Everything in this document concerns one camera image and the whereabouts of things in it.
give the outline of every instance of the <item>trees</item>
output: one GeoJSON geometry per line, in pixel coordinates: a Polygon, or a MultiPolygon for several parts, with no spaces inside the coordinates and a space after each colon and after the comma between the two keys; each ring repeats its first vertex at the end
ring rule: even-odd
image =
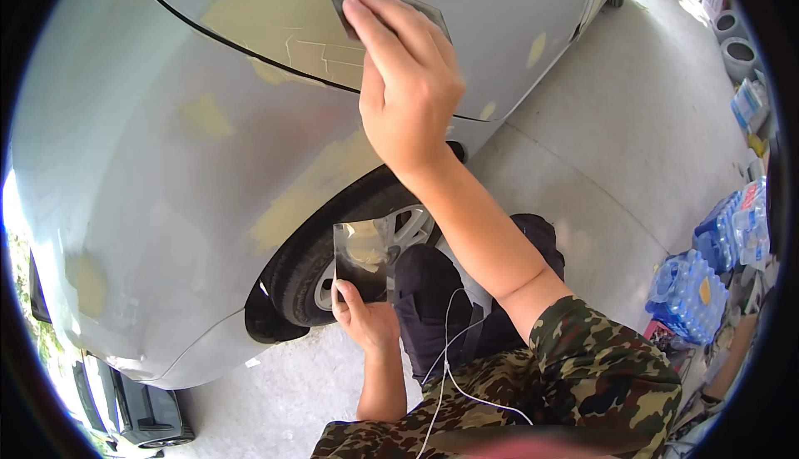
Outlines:
{"type": "Polygon", "coordinates": [[[19,299],[22,317],[25,319],[30,340],[37,348],[39,359],[46,367],[53,357],[64,353],[64,348],[55,335],[53,325],[39,322],[30,311],[30,245],[28,241],[7,228],[6,233],[8,234],[14,289],[19,299]]]}

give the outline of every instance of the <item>dark car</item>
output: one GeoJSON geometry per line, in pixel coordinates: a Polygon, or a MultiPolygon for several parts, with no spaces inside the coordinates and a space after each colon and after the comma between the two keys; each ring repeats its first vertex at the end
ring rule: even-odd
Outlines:
{"type": "Polygon", "coordinates": [[[194,440],[174,391],[135,382],[87,353],[72,372],[86,429],[112,450],[128,457],[131,449],[160,449],[194,440]]]}

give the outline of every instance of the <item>hand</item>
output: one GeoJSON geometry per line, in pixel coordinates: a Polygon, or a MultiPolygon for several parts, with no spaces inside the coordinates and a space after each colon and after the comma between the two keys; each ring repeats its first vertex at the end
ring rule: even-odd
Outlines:
{"type": "Polygon", "coordinates": [[[360,113],[375,152],[400,179],[452,155],[447,126],[464,83],[441,29],[400,0],[345,0],[344,11],[367,49],[360,113]]]}
{"type": "Polygon", "coordinates": [[[367,357],[382,357],[399,349],[400,321],[389,302],[365,304],[355,286],[345,280],[333,281],[330,294],[335,320],[367,357]],[[339,292],[345,303],[339,301],[339,292]]]}

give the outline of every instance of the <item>camouflage shirt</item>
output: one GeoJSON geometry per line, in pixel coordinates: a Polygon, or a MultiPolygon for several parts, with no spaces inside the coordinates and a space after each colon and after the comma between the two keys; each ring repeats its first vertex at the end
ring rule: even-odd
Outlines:
{"type": "MultiPolygon", "coordinates": [[[[665,355],[643,336],[609,320],[583,300],[561,298],[535,323],[530,349],[480,358],[453,372],[468,394],[524,412],[535,424],[632,429],[654,435],[622,457],[658,456],[682,395],[665,355]]],[[[313,457],[416,457],[438,404],[441,378],[395,423],[331,422],[313,457]]],[[[448,378],[432,434],[475,426],[527,424],[514,412],[460,394],[448,378]]],[[[424,458],[454,457],[433,448],[424,458]]]]}

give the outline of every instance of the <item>camouflage sleeve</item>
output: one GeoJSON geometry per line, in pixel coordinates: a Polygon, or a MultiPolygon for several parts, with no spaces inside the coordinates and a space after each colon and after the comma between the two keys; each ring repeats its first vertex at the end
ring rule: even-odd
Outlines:
{"type": "Polygon", "coordinates": [[[372,456],[390,429],[390,424],[379,421],[330,422],[316,443],[311,458],[372,456]]]}
{"type": "Polygon", "coordinates": [[[652,435],[637,453],[658,456],[682,396],[680,378],[643,336],[609,320],[581,299],[559,299],[538,319],[530,349],[561,424],[632,429],[652,435]]]}

